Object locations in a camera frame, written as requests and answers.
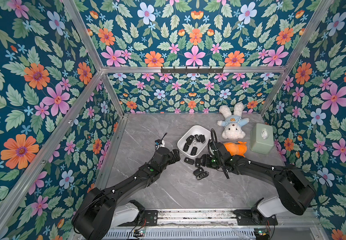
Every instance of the aluminum rail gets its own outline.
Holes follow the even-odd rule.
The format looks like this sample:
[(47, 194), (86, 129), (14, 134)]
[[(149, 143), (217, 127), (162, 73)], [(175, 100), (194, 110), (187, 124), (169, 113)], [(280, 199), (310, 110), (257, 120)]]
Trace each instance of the aluminum rail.
[(308, 44), (310, 38), (312, 37), (313, 33), (319, 26), (320, 22), (322, 21), (322, 18), (328, 11), (330, 5), (334, 0), (321, 0), (319, 5), (317, 6), (316, 11), (310, 18), (310, 21), (308, 25), (305, 28), (304, 34), (301, 36), (300, 41), (297, 43), (295, 49), (292, 51), (292, 54), (290, 55), (288, 61), (285, 64), (286, 70), (285, 72), (278, 78), (276, 81), (276, 84), (273, 86), (271, 92), (269, 93), (268, 97), (265, 100), (264, 105), (262, 106), (260, 110), (260, 114), (263, 117), (266, 113), (266, 110), (269, 108), (270, 104), (272, 104), (272, 101), (276, 97), (278, 91), (280, 90), (281, 86), (284, 84), (285, 79), (290, 74), (293, 66), (296, 64), (297, 60), (299, 59), (302, 51)]

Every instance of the floral wallpaper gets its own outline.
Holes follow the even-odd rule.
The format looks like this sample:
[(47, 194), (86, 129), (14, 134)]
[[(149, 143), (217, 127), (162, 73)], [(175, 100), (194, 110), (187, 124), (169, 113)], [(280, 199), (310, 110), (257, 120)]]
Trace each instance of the floral wallpaper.
[(318, 3), (92, 0), (77, 7), (108, 66), (279, 66)]
[[(0, 1), (0, 204), (94, 73), (60, 1)], [(66, 239), (116, 119), (100, 83), (0, 239)]]
[(265, 113), (282, 159), (317, 190), (315, 214), (328, 235), (346, 240), (346, 1), (335, 0), (276, 100)]

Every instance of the teal wallpaper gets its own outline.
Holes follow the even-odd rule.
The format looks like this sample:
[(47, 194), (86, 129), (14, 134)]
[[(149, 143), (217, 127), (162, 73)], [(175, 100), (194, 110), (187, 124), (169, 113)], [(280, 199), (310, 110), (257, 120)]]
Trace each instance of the teal wallpaper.
[[(94, 73), (60, 1), (0, 1), (0, 204)], [(100, 83), (0, 239), (67, 238), (116, 122)]]
[(346, 1), (335, 0), (307, 48), (265, 117), (282, 159), (324, 176), (306, 173), (315, 213), (332, 239), (346, 240)]

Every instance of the car key fob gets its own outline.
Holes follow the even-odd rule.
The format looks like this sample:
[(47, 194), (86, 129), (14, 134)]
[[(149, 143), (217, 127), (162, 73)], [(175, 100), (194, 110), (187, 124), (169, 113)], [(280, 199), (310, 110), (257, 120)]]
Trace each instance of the car key fob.
[(201, 173), (204, 172), (204, 169), (202, 167), (200, 167), (199, 169), (196, 169), (193, 174), (197, 177), (198, 175), (200, 175)]
[(189, 157), (185, 157), (184, 162), (193, 165), (195, 163), (195, 161), (193, 159), (190, 159)]
[(203, 172), (200, 175), (197, 176), (197, 180), (201, 180), (205, 177), (209, 176), (209, 172)]

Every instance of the aluminum frame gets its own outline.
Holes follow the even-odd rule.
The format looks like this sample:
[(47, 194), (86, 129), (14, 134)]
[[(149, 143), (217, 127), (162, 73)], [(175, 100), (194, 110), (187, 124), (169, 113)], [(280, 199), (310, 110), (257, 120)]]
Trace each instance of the aluminum frame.
[(55, 128), (53, 133), (49, 136), (44, 146), (37, 153), (31, 164), (26, 168), (22, 176), (14, 185), (12, 190), (4, 199), (0, 206), (0, 233), (6, 226), (11, 216), (15, 213), (18, 206), (22, 203), (24, 197), (27, 195), (30, 186), (37, 179), (38, 175), (44, 168), (46, 162), (55, 151), (57, 145), (65, 136), (67, 130), (70, 128), (70, 123), (74, 121), (87, 99), (90, 97), (91, 92), (99, 84), (102, 78), (102, 73), (99, 72), (93, 76), (89, 84), (84, 88), (80, 96), (74, 102), (70, 110), (62, 118), (60, 124)]
[(286, 68), (285, 72), (281, 74), (281, 76), (277, 79), (276, 84), (273, 86), (271, 92), (266, 98), (265, 103), (259, 112), (262, 115), (262, 117), (264, 117), (270, 104), (272, 104), (272, 102), (274, 101), (278, 91), (281, 89), (282, 85), (284, 84), (285, 79), (289, 76), (293, 66), (296, 64), (302, 51), (308, 44), (310, 38), (312, 37), (313, 33), (316, 31), (317, 27), (322, 21), (322, 18), (327, 13), (330, 5), (332, 5), (333, 2), (334, 0), (320, 1), (316, 11), (313, 13), (308, 25), (305, 28), (304, 34), (301, 36), (300, 41), (297, 43), (295, 49), (292, 51), (292, 54), (290, 55), (288, 61), (285, 64), (285, 68)]

